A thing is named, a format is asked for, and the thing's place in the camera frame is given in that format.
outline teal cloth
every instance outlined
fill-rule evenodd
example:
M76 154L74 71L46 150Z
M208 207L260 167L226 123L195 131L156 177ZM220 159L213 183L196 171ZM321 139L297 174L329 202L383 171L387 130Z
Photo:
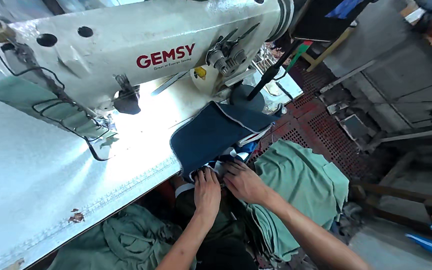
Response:
M93 119L88 118L85 111L80 111L78 107L69 103L59 103L50 107L61 101L57 98L58 97L50 90L21 77L8 76L0 80L0 101L25 114L52 125L57 124L55 124L55 121L49 120L46 117L62 121L69 129L74 130L80 136L86 136L88 138L98 138L100 136L102 136L102 138L109 138L116 134L113 131L106 132L107 129L100 128L96 125ZM35 112L32 107L34 104L43 101L47 102L35 106L35 109L43 111L45 108L50 107L44 111L45 117ZM106 145L111 145L111 143L112 141L109 140Z
M348 199L349 180L322 155L278 140L254 163L255 172L274 191L315 223L329 230ZM300 246L283 222L260 205L243 204L256 246L273 262L290 261Z
M48 270L152 270L181 233L146 208L129 205L61 247Z

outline red perforated panel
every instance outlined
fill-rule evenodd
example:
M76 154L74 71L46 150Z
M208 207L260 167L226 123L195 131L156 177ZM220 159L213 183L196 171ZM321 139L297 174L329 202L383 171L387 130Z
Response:
M335 78L326 66L304 71L308 64L298 61L289 72L302 86L304 95L286 105L288 113L263 137L249 161L254 162L278 139L293 141L333 162L348 178L360 179L368 168L367 158L358 154L356 144L326 111L315 93Z
M314 102L316 93L336 79L325 66L317 66L313 71L306 72L305 70L308 67L309 64L306 61L299 60L289 71L289 75L304 93L304 95L286 106L296 118L314 109L317 106Z
M298 124L296 118L291 117L290 121L287 121L285 124L281 125L279 128L275 129L273 132L268 133L264 138L261 139L256 150L252 153L249 158L249 163L254 162L258 157L260 157L268 148L277 140L289 140L295 142L305 148L311 148L307 143L308 138L305 137L303 133L301 133L301 128Z
M322 146L328 161L334 162L348 177L360 178L367 164L358 154L357 145L347 136L338 122L324 106L304 114L298 119L301 127L310 135L313 143Z

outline right hand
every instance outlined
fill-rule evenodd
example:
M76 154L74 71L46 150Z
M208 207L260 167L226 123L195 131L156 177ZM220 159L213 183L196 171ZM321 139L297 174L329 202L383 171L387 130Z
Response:
M226 187L238 199L247 203L264 205L274 191L246 164L235 159L226 162L223 167L227 170L223 180Z

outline fabric pile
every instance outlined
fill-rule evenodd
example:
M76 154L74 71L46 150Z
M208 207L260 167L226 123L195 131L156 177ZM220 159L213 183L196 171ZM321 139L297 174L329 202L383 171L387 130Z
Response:
M152 270L182 232L132 204L61 247L48 270Z
M255 163L255 172L274 191L315 223L329 230L348 198L349 180L322 155L291 141L278 140ZM248 227L255 248L275 265L290 261L300 246L283 222L260 205L233 209Z

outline concrete floor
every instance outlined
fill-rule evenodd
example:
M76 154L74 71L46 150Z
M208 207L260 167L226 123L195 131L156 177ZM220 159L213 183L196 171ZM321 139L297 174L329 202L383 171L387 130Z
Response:
M373 269L432 270L432 254L406 236L407 227L384 219L367 220L349 247Z

